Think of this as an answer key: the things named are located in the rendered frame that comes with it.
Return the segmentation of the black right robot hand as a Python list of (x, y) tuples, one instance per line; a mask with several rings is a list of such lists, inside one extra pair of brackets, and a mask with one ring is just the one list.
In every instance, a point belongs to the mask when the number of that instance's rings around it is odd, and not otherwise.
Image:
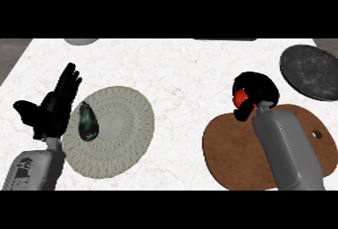
[(271, 102), (271, 107), (278, 105), (281, 94), (269, 76), (259, 72), (243, 72), (235, 78), (232, 97), (240, 89), (246, 90), (249, 99), (234, 110), (234, 115), (240, 122), (246, 122), (262, 101)]

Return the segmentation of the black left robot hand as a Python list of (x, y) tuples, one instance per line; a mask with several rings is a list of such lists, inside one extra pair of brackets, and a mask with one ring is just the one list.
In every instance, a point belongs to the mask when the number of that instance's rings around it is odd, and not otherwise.
[(20, 100), (14, 104), (21, 121), (33, 127), (33, 138), (42, 140), (48, 137), (60, 138), (68, 128), (70, 112), (82, 84), (80, 72), (76, 64), (68, 66), (60, 76), (57, 88), (45, 96), (42, 104), (37, 106), (27, 100)]

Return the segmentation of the red tomato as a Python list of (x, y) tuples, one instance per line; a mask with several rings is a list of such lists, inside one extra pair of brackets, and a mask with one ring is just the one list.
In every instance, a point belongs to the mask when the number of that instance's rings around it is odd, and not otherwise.
[(246, 94), (246, 90), (240, 89), (235, 92), (235, 95), (234, 95), (234, 98), (232, 98), (232, 102), (234, 102), (237, 108), (241, 107), (241, 105), (243, 105), (243, 103), (246, 102), (247, 99), (249, 99), (249, 96)]

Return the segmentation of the dark grey round pan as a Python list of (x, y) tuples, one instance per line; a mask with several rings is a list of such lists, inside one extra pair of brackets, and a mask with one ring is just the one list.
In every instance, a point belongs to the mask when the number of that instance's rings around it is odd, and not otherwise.
[(312, 45), (290, 46), (281, 72), (294, 90), (319, 101), (338, 101), (338, 58)]

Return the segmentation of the brown round cutting board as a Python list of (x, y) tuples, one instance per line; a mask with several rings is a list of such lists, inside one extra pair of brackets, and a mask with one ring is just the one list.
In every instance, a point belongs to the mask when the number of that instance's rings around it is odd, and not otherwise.
[[(324, 176), (330, 176), (338, 166), (338, 148), (327, 126), (302, 106), (278, 105), (272, 108), (283, 109), (290, 110), (300, 120)], [(209, 171), (228, 190), (263, 191), (277, 187), (252, 121), (240, 122), (234, 113), (219, 115), (206, 128), (203, 149)]]

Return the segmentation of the round woven beige placemat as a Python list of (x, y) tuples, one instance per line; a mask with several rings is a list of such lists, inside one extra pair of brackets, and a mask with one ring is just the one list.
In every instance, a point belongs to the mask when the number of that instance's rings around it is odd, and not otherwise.
[[(82, 106), (88, 104), (99, 124), (98, 137), (85, 141), (79, 125)], [(145, 95), (116, 86), (98, 90), (77, 105), (63, 136), (73, 170), (85, 177), (107, 179), (123, 174), (139, 162), (156, 131), (156, 114)]]

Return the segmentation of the grey round bowl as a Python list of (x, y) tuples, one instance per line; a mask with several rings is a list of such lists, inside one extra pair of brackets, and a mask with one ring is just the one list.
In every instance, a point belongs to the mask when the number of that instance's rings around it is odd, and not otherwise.
[(95, 43), (99, 38), (66, 38), (73, 46), (88, 46)]

